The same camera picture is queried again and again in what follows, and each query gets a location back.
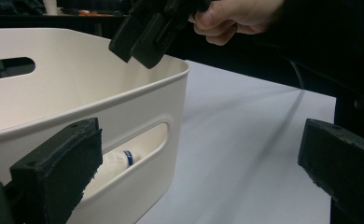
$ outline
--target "white plastic bin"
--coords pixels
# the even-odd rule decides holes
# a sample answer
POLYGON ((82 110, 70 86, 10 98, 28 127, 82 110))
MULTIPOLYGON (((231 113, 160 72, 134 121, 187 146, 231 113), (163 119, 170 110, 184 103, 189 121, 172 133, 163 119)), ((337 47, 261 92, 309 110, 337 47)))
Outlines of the white plastic bin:
POLYGON ((35 62, 30 74, 0 78, 0 181, 10 181, 10 165, 84 118, 98 118, 104 154, 142 154, 86 195, 68 223, 134 223, 174 175, 188 64, 164 56, 148 70, 124 63, 108 44, 64 29, 0 29, 0 60, 35 62))

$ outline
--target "blue band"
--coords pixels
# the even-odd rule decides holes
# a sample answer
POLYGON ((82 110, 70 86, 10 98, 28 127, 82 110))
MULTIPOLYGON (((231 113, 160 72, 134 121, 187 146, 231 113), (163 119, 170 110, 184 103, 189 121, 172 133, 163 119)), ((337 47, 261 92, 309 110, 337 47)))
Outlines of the blue band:
POLYGON ((127 160, 129 162, 129 166, 133 165, 133 154, 130 151, 123 151, 126 154, 127 160))

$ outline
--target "white table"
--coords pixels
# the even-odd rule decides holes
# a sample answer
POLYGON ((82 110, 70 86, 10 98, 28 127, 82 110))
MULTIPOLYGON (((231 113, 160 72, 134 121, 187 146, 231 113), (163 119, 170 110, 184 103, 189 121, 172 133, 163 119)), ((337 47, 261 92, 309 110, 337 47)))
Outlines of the white table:
POLYGON ((335 99, 189 64, 175 178, 138 223, 328 224, 297 160, 304 122, 333 122, 335 99))

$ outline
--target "black sleeve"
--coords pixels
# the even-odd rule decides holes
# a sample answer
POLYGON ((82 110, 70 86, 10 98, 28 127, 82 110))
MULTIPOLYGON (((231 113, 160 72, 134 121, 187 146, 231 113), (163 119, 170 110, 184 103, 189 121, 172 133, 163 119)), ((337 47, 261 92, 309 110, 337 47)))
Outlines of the black sleeve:
POLYGON ((364 96, 364 0, 286 0, 261 45, 364 96))

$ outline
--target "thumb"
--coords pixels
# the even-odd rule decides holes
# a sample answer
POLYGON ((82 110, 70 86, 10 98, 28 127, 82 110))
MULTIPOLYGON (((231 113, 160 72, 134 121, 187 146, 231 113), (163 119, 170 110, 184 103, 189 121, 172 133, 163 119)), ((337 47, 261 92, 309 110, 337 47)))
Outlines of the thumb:
POLYGON ((195 17, 196 24, 199 29, 209 30, 226 20, 233 20, 244 13, 244 7, 250 1, 238 0, 218 0, 212 1, 211 5, 205 12, 198 12, 195 17))

